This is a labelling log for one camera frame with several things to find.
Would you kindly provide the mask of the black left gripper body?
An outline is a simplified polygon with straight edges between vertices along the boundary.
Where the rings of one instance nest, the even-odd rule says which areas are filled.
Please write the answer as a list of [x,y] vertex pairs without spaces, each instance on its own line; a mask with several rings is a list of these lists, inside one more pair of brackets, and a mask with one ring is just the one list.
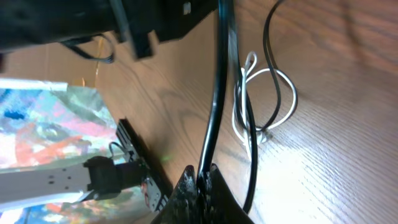
[[177,40],[218,7],[216,0],[110,0],[121,42],[128,41],[136,59],[153,56],[149,33],[159,42]]

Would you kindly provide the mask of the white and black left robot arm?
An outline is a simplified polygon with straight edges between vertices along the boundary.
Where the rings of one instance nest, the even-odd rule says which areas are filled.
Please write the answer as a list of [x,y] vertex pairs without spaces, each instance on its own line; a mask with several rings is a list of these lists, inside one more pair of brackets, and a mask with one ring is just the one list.
[[[136,58],[146,58],[152,55],[150,32],[160,42],[182,38],[217,5],[209,0],[2,0],[1,52],[58,42],[90,59],[79,44],[113,31],[120,42],[132,44]],[[170,182],[155,169],[128,120],[119,120],[116,135],[126,158],[123,164],[96,156],[68,167],[1,174],[1,210],[111,199],[141,186],[148,207],[161,211],[172,194]]]

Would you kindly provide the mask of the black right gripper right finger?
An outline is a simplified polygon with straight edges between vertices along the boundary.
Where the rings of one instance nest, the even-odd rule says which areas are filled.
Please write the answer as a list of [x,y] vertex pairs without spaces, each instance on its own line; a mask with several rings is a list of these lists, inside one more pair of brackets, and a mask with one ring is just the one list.
[[230,191],[218,166],[205,174],[203,222],[211,224],[253,224]]

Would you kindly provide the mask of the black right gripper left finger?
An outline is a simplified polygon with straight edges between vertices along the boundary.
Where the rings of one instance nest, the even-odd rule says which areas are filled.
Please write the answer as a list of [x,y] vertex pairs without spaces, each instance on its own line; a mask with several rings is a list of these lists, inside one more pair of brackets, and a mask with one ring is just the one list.
[[186,166],[170,198],[151,224],[195,224],[199,223],[197,204],[198,190],[195,170]]

